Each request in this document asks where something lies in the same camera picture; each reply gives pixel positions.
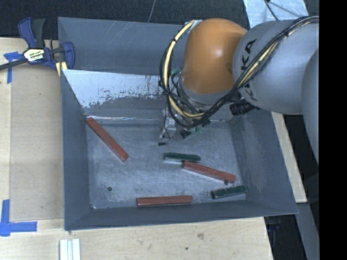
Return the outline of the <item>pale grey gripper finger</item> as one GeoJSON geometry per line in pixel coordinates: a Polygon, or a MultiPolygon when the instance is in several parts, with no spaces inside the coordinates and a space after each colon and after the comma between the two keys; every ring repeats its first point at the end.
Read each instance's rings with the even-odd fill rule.
{"type": "Polygon", "coordinates": [[[164,140],[171,140],[176,133],[176,129],[176,121],[172,117],[166,116],[164,118],[164,125],[160,137],[164,140]]]}

